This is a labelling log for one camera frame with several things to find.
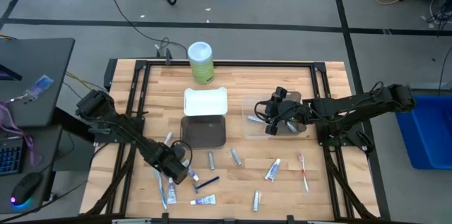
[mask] mouse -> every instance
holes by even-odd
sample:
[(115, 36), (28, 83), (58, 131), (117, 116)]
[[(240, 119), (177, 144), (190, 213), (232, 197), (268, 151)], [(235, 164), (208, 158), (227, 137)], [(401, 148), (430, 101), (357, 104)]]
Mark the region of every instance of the mouse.
[(28, 173), (17, 183), (11, 194), (11, 203), (19, 206), (25, 203), (41, 183), (42, 175), (38, 172)]

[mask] blue bin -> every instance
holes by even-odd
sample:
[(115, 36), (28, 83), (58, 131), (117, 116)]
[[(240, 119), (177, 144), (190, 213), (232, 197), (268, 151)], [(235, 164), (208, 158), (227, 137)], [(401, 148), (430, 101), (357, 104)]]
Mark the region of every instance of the blue bin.
[(415, 96), (416, 108), (396, 114), (411, 165), (452, 169), (452, 96)]

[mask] wooden tabletop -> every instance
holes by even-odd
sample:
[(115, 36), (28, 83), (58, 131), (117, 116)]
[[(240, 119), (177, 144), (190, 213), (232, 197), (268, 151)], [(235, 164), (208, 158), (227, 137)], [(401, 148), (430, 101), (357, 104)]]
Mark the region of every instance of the wooden tabletop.
[[(126, 110), (129, 88), (135, 60), (120, 59), (117, 62), (110, 95), (115, 99), (117, 112)], [(343, 62), (326, 62), (328, 82), (332, 98), (351, 95)], [(143, 82), (143, 74), (138, 81)], [(227, 141), (224, 147), (213, 150), (194, 150), (192, 168), (204, 182), (215, 176), (219, 181), (208, 185), (195, 194), (192, 180), (187, 178), (176, 186), (177, 204), (169, 205), (170, 218), (214, 218), (214, 219), (263, 219), (285, 220), (293, 215), (295, 220), (333, 220), (330, 192), (326, 178), (326, 167), (322, 148), (316, 140), (315, 128), (294, 137), (284, 139), (245, 139), (242, 124), (242, 102), (244, 96), (267, 95), (282, 86), (296, 90), (304, 99), (313, 98), (311, 76), (305, 68), (275, 67), (217, 67), (212, 83), (201, 86), (194, 83), (187, 66), (152, 66), (145, 98), (145, 129), (143, 135), (163, 141), (169, 132), (179, 139), (180, 121), (184, 116), (184, 91), (216, 89), (226, 87), (228, 112), (226, 118)], [(135, 107), (138, 104), (137, 90)], [(111, 182), (117, 145), (107, 146), (93, 161), (83, 197), (81, 212), (86, 212), (102, 196)], [(239, 167), (228, 153), (235, 148), (242, 159)], [(207, 152), (212, 151), (215, 170), (209, 170)], [(298, 152), (306, 160), (309, 193), (304, 190)], [(358, 148), (344, 147), (343, 156), (347, 178), (351, 188), (362, 203), (374, 215), (379, 216), (366, 156)], [(280, 170), (274, 183), (264, 179), (276, 158), (281, 159)], [(127, 217), (160, 218), (164, 209), (158, 192), (154, 169), (136, 154)], [(167, 181), (164, 179), (165, 193)], [(342, 192), (338, 188), (341, 213), (345, 216)], [(253, 212), (255, 190), (262, 192), (258, 212)], [(190, 200), (214, 194), (214, 206), (192, 206)], [(115, 209), (119, 209), (117, 196)]]

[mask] keyboard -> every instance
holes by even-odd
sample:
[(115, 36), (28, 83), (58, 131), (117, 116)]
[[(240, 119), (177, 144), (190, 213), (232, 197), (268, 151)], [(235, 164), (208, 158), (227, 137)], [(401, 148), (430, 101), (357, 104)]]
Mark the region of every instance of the keyboard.
[(5, 139), (0, 141), (0, 175), (20, 173), (25, 155), (24, 139)]

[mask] concrete floor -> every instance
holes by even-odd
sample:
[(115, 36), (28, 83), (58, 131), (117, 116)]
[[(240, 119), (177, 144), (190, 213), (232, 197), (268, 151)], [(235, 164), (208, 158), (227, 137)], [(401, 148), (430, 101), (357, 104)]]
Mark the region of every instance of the concrete floor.
[[(0, 0), (0, 15), (8, 10), (10, 1)], [(163, 22), (159, 28), (140, 28), (145, 34), (169, 37), (185, 46), (206, 41), (216, 59), (344, 61), (353, 92), (357, 82), (352, 81), (352, 75), (357, 70), (364, 90), (377, 81), (386, 85), (439, 81), (442, 61), (452, 45), (452, 37), (425, 35), (429, 33), (426, 30), (434, 30), (422, 19), (429, 17), (431, 0), (405, 0), (393, 6), (378, 5), (374, 0), (343, 0), (351, 28), (417, 30), (411, 35), (351, 34), (357, 68), (352, 68), (353, 60), (349, 62), (353, 55), (345, 45), (335, 0), (178, 0), (176, 6), (169, 6), (165, 0), (117, 1), (129, 20), (150, 25)], [(11, 5), (15, 6), (8, 18), (0, 19), (2, 33), (17, 38), (73, 37), (76, 45), (69, 71), (93, 83), (102, 84), (110, 58), (155, 54), (155, 43), (126, 24), (99, 26), (100, 21), (124, 21), (113, 0), (18, 0)], [(213, 23), (226, 25), (215, 28)], [(184, 57), (178, 47), (171, 50), (174, 57)], [(446, 69), (444, 79), (452, 80), (452, 70)], [(85, 93), (70, 78), (66, 82)], [(77, 101), (63, 86), (58, 106), (73, 113)], [(452, 172), (413, 169), (393, 114), (372, 119), (371, 123), (392, 220), (450, 223), (447, 206), (452, 204)], [(61, 148), (67, 147), (66, 138), (62, 142)], [(76, 149), (58, 166), (89, 159), (93, 153), (86, 143), (78, 142)], [(58, 173), (55, 192), (64, 193), (88, 176), (86, 163), (71, 169), (77, 171)], [(21, 220), (75, 216), (83, 190), (81, 187), (57, 204)]]

